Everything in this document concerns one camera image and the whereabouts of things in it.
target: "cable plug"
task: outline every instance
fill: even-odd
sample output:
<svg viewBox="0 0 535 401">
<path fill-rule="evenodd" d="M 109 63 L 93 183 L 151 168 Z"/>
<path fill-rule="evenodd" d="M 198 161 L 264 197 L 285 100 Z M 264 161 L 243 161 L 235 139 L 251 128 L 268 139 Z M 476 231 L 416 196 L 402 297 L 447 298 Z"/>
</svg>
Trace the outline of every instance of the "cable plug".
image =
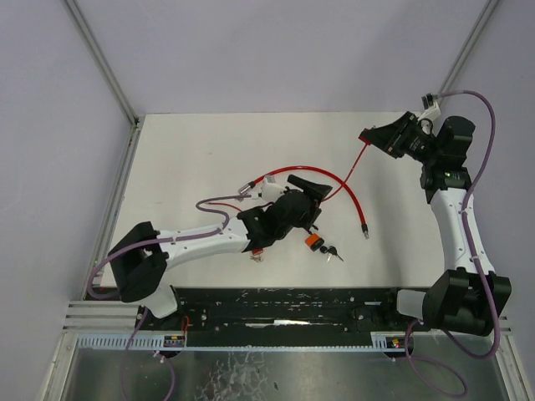
<svg viewBox="0 0 535 401">
<path fill-rule="evenodd" d="M 166 359 L 166 357 L 164 357 L 162 354 L 160 354 L 160 351 L 155 351 L 153 354 L 152 354 L 152 357 L 153 358 L 157 358 L 157 357 L 161 357 L 160 358 L 160 363 L 163 363 Z"/>
<path fill-rule="evenodd" d="M 237 190 L 237 193 L 239 195 L 246 195 L 249 193 L 250 190 L 252 190 L 252 188 L 254 188 L 256 186 L 256 184 L 254 183 L 254 181 L 251 181 L 251 182 L 248 182 L 246 183 L 242 188 L 240 188 L 239 190 Z"/>
<path fill-rule="evenodd" d="M 368 240 L 369 239 L 368 225 L 364 223 L 360 227 L 362 228 L 362 232 L 364 233 L 364 238 Z"/>
<path fill-rule="evenodd" d="M 436 102 L 435 94 L 427 94 L 426 96 L 421 97 L 421 102 L 424 105 L 424 112 L 418 118 L 418 121 L 423 119 L 428 119 L 431 123 L 438 119 L 441 116 L 441 108 Z"/>
</svg>

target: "shiny metal floor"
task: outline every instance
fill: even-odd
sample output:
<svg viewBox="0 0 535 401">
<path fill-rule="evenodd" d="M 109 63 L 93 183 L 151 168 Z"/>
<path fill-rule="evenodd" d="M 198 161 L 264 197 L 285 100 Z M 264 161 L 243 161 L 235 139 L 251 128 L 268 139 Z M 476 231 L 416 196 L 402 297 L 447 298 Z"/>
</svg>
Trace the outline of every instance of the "shiny metal floor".
<svg viewBox="0 0 535 401">
<path fill-rule="evenodd" d="M 483 353 L 481 338 L 463 340 Z M 415 355 L 439 358 L 466 379 L 465 400 L 508 400 L 495 360 L 477 361 L 447 338 L 418 336 Z M 79 350 L 65 400 L 121 400 L 119 351 Z M 446 400 L 428 389 L 407 362 L 392 363 L 382 353 L 202 353 L 183 352 L 172 359 L 177 382 L 172 400 L 187 401 L 336 401 Z M 129 401 L 158 401 L 167 393 L 169 369 L 150 353 L 131 352 L 125 370 Z M 427 363 L 420 369 L 443 389 L 462 391 L 450 373 Z"/>
</svg>

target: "cable connector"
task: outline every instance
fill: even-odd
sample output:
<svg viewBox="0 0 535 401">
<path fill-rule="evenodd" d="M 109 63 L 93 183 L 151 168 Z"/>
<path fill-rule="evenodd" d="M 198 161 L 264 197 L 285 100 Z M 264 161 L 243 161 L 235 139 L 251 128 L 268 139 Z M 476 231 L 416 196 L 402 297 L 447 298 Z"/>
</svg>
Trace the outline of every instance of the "cable connector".
<svg viewBox="0 0 535 401">
<path fill-rule="evenodd" d="M 369 239 L 368 225 L 367 224 L 363 224 L 360 227 L 362 228 L 362 232 L 364 233 L 364 238 L 366 238 L 368 240 Z"/>
<path fill-rule="evenodd" d="M 424 112 L 418 118 L 418 121 L 428 119 L 432 123 L 441 116 L 441 108 L 436 102 L 436 95 L 427 94 L 421 97 L 421 101 L 424 104 Z"/>
<path fill-rule="evenodd" d="M 252 188 L 254 188 L 256 186 L 256 184 L 254 183 L 254 181 L 251 181 L 251 182 L 248 182 L 247 184 L 245 184 L 242 188 L 240 188 L 239 190 L 237 190 L 237 193 L 239 195 L 246 195 L 249 193 L 250 190 L 252 190 Z"/>
</svg>

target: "black joint housing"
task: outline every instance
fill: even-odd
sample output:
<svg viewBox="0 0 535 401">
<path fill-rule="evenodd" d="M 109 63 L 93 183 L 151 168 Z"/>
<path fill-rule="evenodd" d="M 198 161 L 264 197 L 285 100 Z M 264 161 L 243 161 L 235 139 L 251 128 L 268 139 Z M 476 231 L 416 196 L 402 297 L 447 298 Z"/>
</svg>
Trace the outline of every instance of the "black joint housing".
<svg viewBox="0 0 535 401">
<path fill-rule="evenodd" d="M 137 224 L 110 251 L 109 255 L 136 242 L 154 240 L 160 232 L 150 221 Z M 167 252 L 159 244 L 134 248 L 110 262 L 122 302 L 136 302 L 152 294 L 167 268 Z"/>
<path fill-rule="evenodd" d="M 500 316 L 511 295 L 511 282 L 494 272 L 486 279 Z M 426 326 L 440 330 L 485 337 L 494 327 L 481 278 L 463 268 L 446 270 L 427 290 L 422 312 Z"/>
<path fill-rule="evenodd" d="M 423 164 L 420 183 L 430 203 L 437 190 L 470 188 L 470 176 L 462 165 L 475 129 L 470 120 L 453 115 L 437 136 L 428 135 L 416 116 L 406 112 L 392 124 L 362 131 L 360 138 L 395 159 L 408 154 Z"/>
<path fill-rule="evenodd" d="M 295 175 L 288 177 L 288 183 L 301 190 L 287 189 L 267 209 L 253 207 L 237 214 L 247 228 L 250 240 L 245 251 L 266 248 L 282 240 L 294 227 L 310 231 L 321 213 L 321 201 L 333 189 L 330 185 L 316 184 Z"/>
</svg>

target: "white plastic part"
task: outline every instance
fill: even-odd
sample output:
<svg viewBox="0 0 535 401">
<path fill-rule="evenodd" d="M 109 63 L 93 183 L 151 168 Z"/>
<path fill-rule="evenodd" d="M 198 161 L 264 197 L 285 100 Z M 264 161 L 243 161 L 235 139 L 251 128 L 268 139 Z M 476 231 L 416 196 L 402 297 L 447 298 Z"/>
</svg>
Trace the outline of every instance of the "white plastic part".
<svg viewBox="0 0 535 401">
<path fill-rule="evenodd" d="M 418 117 L 418 121 L 422 121 L 423 119 L 430 119 L 431 121 L 435 121 L 441 116 L 441 108 L 439 107 L 438 103 L 435 101 L 434 104 L 428 108 L 425 109 L 424 112 Z"/>
<path fill-rule="evenodd" d="M 206 226 L 184 231 L 161 231 L 158 238 L 193 236 L 214 231 L 219 227 L 221 227 L 221 225 L 216 224 L 214 226 Z M 196 240 L 162 243 L 160 244 L 160 248 L 163 252 L 169 254 L 166 268 L 166 271 L 169 271 L 182 263 L 201 259 L 202 257 L 212 256 L 219 253 L 243 252 L 248 244 L 247 228 L 241 220 L 233 217 L 228 222 L 225 230 L 219 234 Z M 152 314 L 159 319 L 171 315 L 178 308 L 175 294 L 171 287 L 166 285 L 163 281 L 160 282 L 156 291 L 148 297 L 140 300 L 140 303 L 141 305 L 148 307 Z"/>
<path fill-rule="evenodd" d="M 461 205 L 465 194 L 465 190 L 459 189 L 438 190 L 431 200 L 431 209 L 435 213 L 438 228 L 441 232 L 444 268 L 455 270 L 458 267 L 464 267 L 469 273 L 477 273 L 462 226 Z M 477 257 L 481 262 L 483 271 L 488 274 L 488 272 L 494 272 L 494 267 L 489 262 L 483 249 L 482 239 L 479 237 L 479 230 L 474 217 L 473 205 L 474 197 L 471 196 L 464 213 L 468 216 L 468 224 L 476 244 Z"/>
<path fill-rule="evenodd" d="M 170 286 L 160 283 L 156 291 L 140 300 L 141 306 L 148 307 L 152 314 L 162 319 L 178 309 L 175 293 Z"/>
<path fill-rule="evenodd" d="M 161 231 L 158 238 L 193 236 L 214 231 L 219 227 L 221 227 L 221 224 L 184 231 Z M 169 271 L 182 263 L 201 259 L 202 257 L 219 253 L 240 253 L 245 250 L 248 244 L 247 228 L 241 220 L 233 217 L 228 222 L 225 230 L 219 234 L 197 240 L 167 242 L 160 244 L 160 247 L 163 252 L 169 253 L 166 269 L 166 271 Z"/>
<path fill-rule="evenodd" d="M 262 199 L 267 202 L 274 202 L 284 195 L 284 187 L 277 184 L 272 175 L 266 175 L 262 180 Z"/>
<path fill-rule="evenodd" d="M 423 305 L 425 292 L 414 290 L 399 290 L 397 310 L 402 315 L 416 317 L 423 320 Z"/>
</svg>

